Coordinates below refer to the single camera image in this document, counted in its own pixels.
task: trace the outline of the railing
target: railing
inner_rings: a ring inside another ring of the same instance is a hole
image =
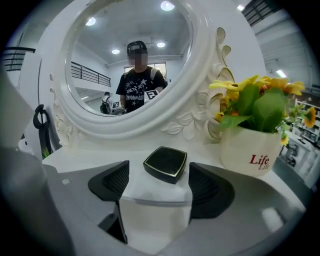
[[[252,0],[242,11],[250,26],[253,27],[271,14],[282,8],[274,0]]]
[[[26,53],[35,53],[36,49],[26,47],[6,47],[2,53],[2,61],[6,71],[20,71]]]
[[[83,80],[87,80],[89,82],[97,83],[103,86],[109,86],[110,84],[110,78],[100,74],[86,66],[82,66],[78,63],[71,62],[71,74],[73,78],[79,78]]]

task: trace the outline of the black compact case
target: black compact case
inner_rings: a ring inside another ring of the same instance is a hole
[[[149,155],[143,162],[143,167],[155,178],[176,184],[184,173],[186,162],[186,152],[161,146]]]

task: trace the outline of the mirror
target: mirror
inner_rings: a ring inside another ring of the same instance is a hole
[[[185,64],[190,28],[176,2],[124,0],[96,12],[78,28],[69,70],[86,109],[124,115],[154,99]]]

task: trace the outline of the black cap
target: black cap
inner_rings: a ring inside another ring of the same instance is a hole
[[[126,53],[130,55],[131,53],[143,54],[148,53],[147,46],[142,41],[134,41],[128,44],[126,48]]]

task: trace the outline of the black t-shirt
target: black t-shirt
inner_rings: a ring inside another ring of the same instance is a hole
[[[145,92],[155,90],[158,87],[165,88],[165,79],[158,70],[151,81],[152,67],[141,73],[131,69],[126,76],[122,75],[116,94],[125,96],[126,112],[130,113],[142,107],[145,103]]]

